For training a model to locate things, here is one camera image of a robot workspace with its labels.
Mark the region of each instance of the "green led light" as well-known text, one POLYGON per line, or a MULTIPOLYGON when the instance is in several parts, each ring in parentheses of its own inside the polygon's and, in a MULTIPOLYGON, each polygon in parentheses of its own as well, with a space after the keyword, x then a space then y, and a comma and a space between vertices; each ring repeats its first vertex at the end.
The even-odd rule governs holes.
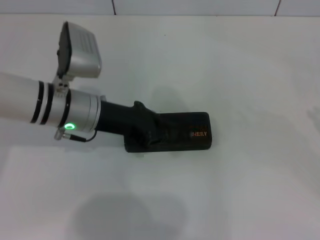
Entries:
POLYGON ((66 125, 64 125, 64 128, 68 130, 72 130, 76 128, 76 125, 74 125, 73 123, 67 123, 66 125))

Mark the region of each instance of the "black ring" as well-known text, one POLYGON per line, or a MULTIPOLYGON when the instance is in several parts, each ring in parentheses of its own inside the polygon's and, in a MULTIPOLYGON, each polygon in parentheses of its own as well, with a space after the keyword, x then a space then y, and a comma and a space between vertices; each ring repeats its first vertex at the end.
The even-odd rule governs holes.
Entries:
POLYGON ((65 125, 68 115, 69 115, 69 110, 70 110, 70 103, 71 103, 71 91, 70 89, 68 90, 68 93, 66 94, 65 97, 65 106, 64 106, 64 111, 62 114, 61 121, 58 125, 58 128, 61 128, 63 125, 65 125))
POLYGON ((52 106, 52 100, 54 99, 54 91, 55 91, 54 85, 52 83, 48 83, 48 100, 46 101, 46 106, 45 106, 44 114, 40 122, 40 125, 45 125, 49 118, 49 114, 52 106))
POLYGON ((32 124, 34 124, 39 117, 40 114, 40 110, 41 110, 41 106, 42 106, 42 101, 44 100, 44 91, 45 91, 45 84, 43 81, 39 81, 39 93, 38 93, 38 100, 36 101, 36 105, 35 105, 35 110, 34 110, 34 114, 33 117, 31 119, 32 124))

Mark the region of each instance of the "tile grout line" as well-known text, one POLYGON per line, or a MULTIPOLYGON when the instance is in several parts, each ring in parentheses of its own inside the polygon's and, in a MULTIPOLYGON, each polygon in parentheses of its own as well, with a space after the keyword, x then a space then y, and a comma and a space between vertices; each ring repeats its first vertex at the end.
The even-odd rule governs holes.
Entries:
POLYGON ((281 1, 282 1, 282 0, 279 0, 279 3, 278 3, 278 6, 276 7, 276 10, 275 10, 274 16, 277 16, 277 13, 278 13, 278 10, 279 10, 279 7, 280 7, 280 4, 281 4, 281 1))
POLYGON ((113 7, 113 14, 114 14, 114 15, 117 15, 117 13, 116 13, 116 7, 115 7, 115 1, 114 1, 114 0, 111 0, 111 2, 112 2, 112 7, 113 7))

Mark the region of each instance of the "white tile wall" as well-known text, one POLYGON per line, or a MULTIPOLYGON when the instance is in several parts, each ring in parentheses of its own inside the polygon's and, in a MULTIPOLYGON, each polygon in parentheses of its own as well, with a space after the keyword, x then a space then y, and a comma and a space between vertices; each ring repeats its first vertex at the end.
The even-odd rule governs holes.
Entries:
POLYGON ((320 16, 320 0, 282 0, 277 16, 320 16))
POLYGON ((279 0, 115 0, 118 15, 273 16, 279 0))
POLYGON ((0 13, 113 15, 112 0, 0 0, 0 13))

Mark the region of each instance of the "heine logo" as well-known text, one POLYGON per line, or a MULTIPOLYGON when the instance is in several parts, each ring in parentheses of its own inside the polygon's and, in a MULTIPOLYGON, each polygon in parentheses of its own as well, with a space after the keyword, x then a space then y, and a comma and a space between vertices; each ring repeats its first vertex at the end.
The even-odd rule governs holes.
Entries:
POLYGON ((191 132, 191 136, 192 137, 206 137, 207 133, 208 132, 206 132, 206 131, 193 131, 193 132, 191 132))

